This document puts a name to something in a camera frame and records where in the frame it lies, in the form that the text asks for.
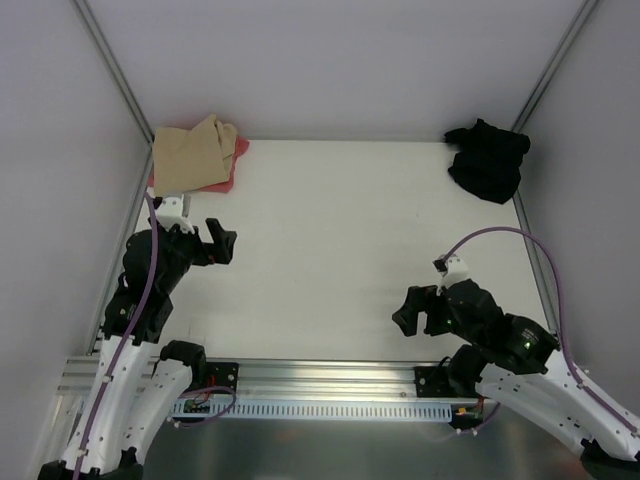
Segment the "beige t shirt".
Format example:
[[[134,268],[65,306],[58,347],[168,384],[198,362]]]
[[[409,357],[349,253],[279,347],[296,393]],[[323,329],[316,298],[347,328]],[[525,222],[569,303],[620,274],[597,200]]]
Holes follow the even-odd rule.
[[[152,146],[157,196],[196,191],[231,178],[238,131],[215,114],[191,129],[159,127]]]

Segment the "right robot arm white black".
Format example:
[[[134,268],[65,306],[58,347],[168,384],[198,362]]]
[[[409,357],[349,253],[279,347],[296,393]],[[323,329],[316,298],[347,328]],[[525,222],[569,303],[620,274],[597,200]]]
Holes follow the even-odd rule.
[[[472,280],[412,286],[393,322],[411,337],[452,334],[464,345],[437,378],[460,397],[485,397],[536,424],[579,457],[594,479],[639,476],[639,419],[586,378],[576,379],[557,339],[504,312]]]

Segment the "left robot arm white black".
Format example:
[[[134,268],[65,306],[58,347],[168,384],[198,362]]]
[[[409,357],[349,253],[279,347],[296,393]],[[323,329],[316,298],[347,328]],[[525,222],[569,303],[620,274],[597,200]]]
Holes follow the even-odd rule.
[[[141,478],[170,407],[182,394],[207,388],[203,346],[172,340],[159,359],[152,356],[173,311],[175,287],[193,266],[229,264],[237,234],[215,218],[206,221],[208,242],[183,218],[149,224],[126,242],[85,409],[62,457],[41,467],[41,479]]]

